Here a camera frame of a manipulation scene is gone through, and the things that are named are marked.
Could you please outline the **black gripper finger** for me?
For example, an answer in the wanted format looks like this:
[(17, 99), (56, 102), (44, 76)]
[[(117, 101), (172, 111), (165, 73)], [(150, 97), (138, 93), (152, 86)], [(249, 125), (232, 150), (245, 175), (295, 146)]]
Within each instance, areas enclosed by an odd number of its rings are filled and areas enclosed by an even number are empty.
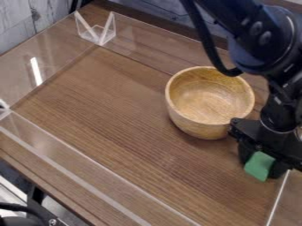
[(255, 146), (247, 141), (240, 140), (237, 143), (237, 157), (241, 164), (244, 164), (255, 152)]
[(268, 177), (271, 179), (277, 179), (280, 178), (287, 170), (291, 170), (292, 167), (287, 162), (280, 162), (280, 161), (273, 161), (269, 172), (268, 172)]

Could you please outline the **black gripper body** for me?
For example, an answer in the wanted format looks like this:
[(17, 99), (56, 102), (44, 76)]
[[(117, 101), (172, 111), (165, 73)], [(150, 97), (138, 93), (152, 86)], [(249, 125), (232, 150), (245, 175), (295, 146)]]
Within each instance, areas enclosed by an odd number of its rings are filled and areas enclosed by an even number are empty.
[(287, 162), (292, 170), (302, 171), (302, 140), (295, 132), (273, 132), (259, 120), (232, 118), (228, 134), (237, 143), (247, 140), (256, 151), (273, 157), (275, 161)]

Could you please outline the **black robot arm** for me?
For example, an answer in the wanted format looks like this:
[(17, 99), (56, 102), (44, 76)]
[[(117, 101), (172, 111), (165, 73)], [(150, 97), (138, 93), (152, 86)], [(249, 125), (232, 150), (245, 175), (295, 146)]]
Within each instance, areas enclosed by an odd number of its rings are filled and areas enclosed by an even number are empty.
[(267, 81), (259, 118), (229, 121), (245, 173), (264, 181), (302, 171), (302, 15), (259, 0), (180, 3), (216, 70)]

